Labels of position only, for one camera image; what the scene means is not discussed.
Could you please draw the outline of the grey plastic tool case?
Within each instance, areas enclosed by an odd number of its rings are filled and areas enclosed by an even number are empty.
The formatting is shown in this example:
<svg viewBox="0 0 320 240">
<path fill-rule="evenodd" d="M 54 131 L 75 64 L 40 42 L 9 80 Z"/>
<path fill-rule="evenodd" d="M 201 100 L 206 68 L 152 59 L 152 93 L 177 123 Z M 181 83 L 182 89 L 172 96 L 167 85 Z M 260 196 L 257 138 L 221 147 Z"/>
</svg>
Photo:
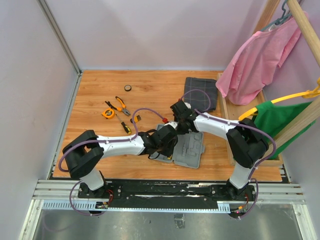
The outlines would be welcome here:
<svg viewBox="0 0 320 240">
<path fill-rule="evenodd" d="M 200 166 L 201 155 L 205 151 L 203 144 L 204 134 L 202 132 L 187 132 L 177 136 L 178 140 L 174 147 L 172 159 L 167 159 L 166 156 L 153 153 L 148 158 L 164 163 L 174 162 L 176 165 L 198 169 Z"/>
</svg>

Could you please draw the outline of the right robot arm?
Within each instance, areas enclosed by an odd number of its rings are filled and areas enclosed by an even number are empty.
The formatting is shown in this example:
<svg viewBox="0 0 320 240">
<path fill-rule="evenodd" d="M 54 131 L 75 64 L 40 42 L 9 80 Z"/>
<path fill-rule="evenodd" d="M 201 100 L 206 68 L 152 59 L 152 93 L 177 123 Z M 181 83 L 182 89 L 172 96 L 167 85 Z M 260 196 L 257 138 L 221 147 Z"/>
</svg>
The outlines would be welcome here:
<svg viewBox="0 0 320 240">
<path fill-rule="evenodd" d="M 191 106 L 182 100 L 173 104 L 170 109 L 180 135 L 203 132 L 228 142 L 235 167 L 226 183 L 225 191 L 230 199 L 240 199 L 249 184 L 254 167 L 269 149 L 263 132 L 249 118 L 238 121 L 215 117 L 207 112 L 191 109 Z"/>
</svg>

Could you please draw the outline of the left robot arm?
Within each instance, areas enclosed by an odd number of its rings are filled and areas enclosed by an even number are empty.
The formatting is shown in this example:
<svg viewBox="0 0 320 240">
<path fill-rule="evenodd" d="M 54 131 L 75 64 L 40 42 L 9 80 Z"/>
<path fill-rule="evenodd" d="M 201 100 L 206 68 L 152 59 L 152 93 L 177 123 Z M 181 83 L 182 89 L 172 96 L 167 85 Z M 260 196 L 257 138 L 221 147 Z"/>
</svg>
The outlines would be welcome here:
<svg viewBox="0 0 320 240">
<path fill-rule="evenodd" d="M 70 177 L 81 180 L 94 198 L 102 198 L 108 187 L 103 174 L 96 169 L 101 159 L 122 155 L 151 156 L 154 153 L 169 156 L 178 139 L 177 128 L 178 124 L 172 121 L 159 130 L 118 137 L 101 136 L 87 130 L 62 150 L 58 167 L 65 160 Z"/>
</svg>

